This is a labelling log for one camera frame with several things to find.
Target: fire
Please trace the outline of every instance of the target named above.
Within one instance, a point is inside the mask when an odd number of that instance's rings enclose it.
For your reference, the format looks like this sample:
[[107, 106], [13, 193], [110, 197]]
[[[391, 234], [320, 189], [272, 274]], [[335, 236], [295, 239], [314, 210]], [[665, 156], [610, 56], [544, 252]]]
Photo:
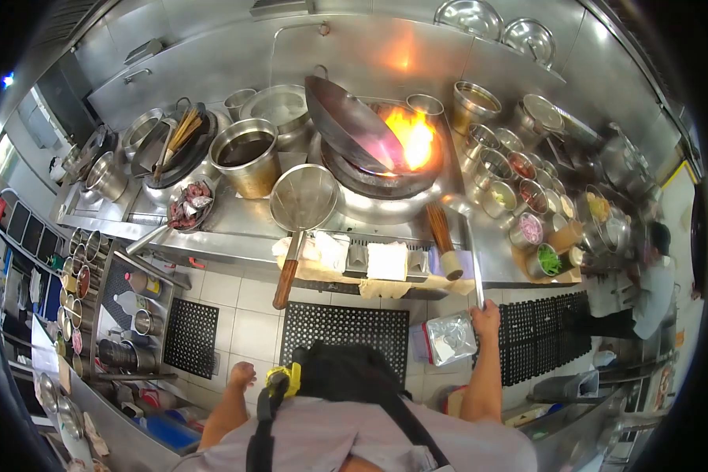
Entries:
[[386, 125], [404, 146], [404, 157], [412, 170], [427, 164], [435, 128], [427, 124], [424, 113], [408, 114], [395, 107], [386, 118]]

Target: gray shirt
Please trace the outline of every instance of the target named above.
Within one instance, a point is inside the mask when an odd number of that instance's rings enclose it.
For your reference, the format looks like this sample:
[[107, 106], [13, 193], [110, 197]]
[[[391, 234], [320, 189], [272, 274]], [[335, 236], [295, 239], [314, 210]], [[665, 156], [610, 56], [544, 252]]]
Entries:
[[[492, 421], [470, 423], [406, 402], [457, 472], [537, 470], [535, 449], [519, 431]], [[183, 458], [174, 470], [245, 470], [247, 444], [257, 420], [228, 433], [216, 446]], [[383, 470], [435, 469], [424, 446], [414, 446], [378, 405], [286, 399], [273, 423], [273, 470], [338, 470], [349, 454]]]

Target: man's hand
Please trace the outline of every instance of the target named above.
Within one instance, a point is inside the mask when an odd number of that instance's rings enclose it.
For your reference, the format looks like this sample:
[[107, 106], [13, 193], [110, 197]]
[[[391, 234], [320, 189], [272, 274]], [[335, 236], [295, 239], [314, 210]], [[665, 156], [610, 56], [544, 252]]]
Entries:
[[472, 327], [480, 338], [480, 342], [498, 341], [498, 327], [500, 326], [500, 312], [492, 300], [485, 300], [485, 309], [471, 307]]
[[257, 377], [255, 377], [255, 375], [254, 364], [245, 362], [236, 363], [231, 369], [228, 385], [239, 387], [245, 392], [247, 387], [251, 387], [256, 382]]

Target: cook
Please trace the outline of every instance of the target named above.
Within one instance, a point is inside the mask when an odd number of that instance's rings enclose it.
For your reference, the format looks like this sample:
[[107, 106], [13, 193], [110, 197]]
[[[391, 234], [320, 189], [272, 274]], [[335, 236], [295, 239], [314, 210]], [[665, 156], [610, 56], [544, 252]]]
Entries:
[[536, 470], [529, 439], [500, 423], [498, 307], [487, 300], [470, 312], [480, 353], [460, 419], [412, 403], [376, 350], [319, 344], [294, 351], [301, 388], [274, 419], [261, 408], [264, 420], [248, 418], [256, 373], [234, 365], [199, 451], [175, 470]]
[[671, 232], [666, 225], [652, 222], [646, 269], [638, 275], [636, 267], [627, 270], [627, 277], [639, 293], [634, 307], [596, 318], [584, 316], [567, 319], [571, 331], [591, 336], [610, 336], [625, 339], [648, 339], [661, 325], [669, 311], [674, 289], [674, 262], [669, 258]]

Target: plastic bottle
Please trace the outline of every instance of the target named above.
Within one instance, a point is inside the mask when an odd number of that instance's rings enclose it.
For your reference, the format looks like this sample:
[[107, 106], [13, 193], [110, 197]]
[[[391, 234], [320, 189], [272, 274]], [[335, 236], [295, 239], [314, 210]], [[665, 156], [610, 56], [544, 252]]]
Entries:
[[131, 286], [131, 290], [139, 295], [157, 300], [160, 293], [162, 293], [162, 283], [160, 283], [160, 279], [150, 276], [143, 270], [126, 272], [124, 278], [128, 281], [128, 285]]
[[141, 310], [151, 310], [149, 298], [144, 295], [133, 293], [131, 290], [125, 291], [120, 295], [114, 295], [115, 303], [121, 305], [126, 315], [135, 316], [136, 312]]

